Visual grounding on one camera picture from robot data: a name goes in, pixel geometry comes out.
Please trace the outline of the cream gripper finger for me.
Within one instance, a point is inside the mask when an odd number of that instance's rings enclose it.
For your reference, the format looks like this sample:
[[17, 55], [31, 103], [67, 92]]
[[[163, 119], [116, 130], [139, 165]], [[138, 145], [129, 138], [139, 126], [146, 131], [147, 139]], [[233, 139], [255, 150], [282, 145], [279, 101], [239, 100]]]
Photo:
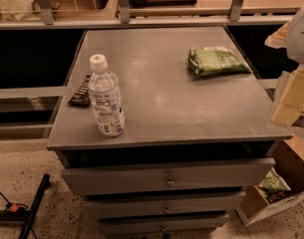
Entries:
[[283, 71], [278, 79], [270, 121], [289, 127], [304, 112], [304, 64], [292, 73]]
[[266, 38], [264, 45], [273, 49], [286, 48], [289, 27], [290, 22], [282, 25], [277, 31]]

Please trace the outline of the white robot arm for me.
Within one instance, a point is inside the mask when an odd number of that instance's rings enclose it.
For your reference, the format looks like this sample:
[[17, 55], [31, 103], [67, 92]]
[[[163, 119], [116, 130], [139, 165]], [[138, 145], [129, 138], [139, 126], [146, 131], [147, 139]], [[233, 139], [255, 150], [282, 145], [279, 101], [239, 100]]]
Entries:
[[273, 123], [291, 126], [304, 112], [304, 5], [291, 21], [268, 36], [264, 44], [274, 49], [285, 48], [287, 57], [299, 64], [289, 74], [271, 116]]

